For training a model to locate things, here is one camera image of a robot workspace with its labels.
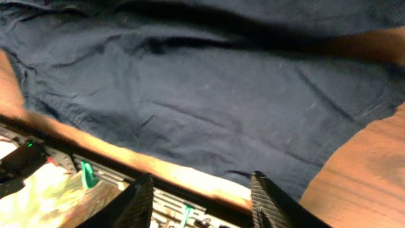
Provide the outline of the navy blue shorts garment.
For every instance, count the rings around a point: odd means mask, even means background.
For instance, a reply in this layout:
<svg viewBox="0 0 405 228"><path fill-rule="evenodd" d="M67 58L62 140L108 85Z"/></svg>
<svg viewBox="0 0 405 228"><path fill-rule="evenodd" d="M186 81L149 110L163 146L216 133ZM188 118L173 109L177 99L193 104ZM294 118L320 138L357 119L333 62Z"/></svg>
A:
<svg viewBox="0 0 405 228"><path fill-rule="evenodd" d="M1 48L29 110L298 200L404 102L402 68L299 48L403 24L403 1L2 1Z"/></svg>

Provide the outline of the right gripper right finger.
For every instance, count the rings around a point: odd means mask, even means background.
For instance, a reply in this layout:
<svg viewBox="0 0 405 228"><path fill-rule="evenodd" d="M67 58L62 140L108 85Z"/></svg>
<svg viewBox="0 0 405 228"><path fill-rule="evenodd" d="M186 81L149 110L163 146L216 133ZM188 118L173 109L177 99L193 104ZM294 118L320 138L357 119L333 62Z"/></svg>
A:
<svg viewBox="0 0 405 228"><path fill-rule="evenodd" d="M251 176L254 228L330 228L261 172Z"/></svg>

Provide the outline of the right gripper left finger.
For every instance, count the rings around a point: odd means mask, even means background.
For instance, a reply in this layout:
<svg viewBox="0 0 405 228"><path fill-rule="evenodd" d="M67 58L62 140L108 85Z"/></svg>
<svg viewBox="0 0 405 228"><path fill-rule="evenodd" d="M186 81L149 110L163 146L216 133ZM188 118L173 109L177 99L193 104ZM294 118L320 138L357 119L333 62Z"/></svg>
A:
<svg viewBox="0 0 405 228"><path fill-rule="evenodd" d="M142 174L77 228L149 228L153 196L153 178L151 174Z"/></svg>

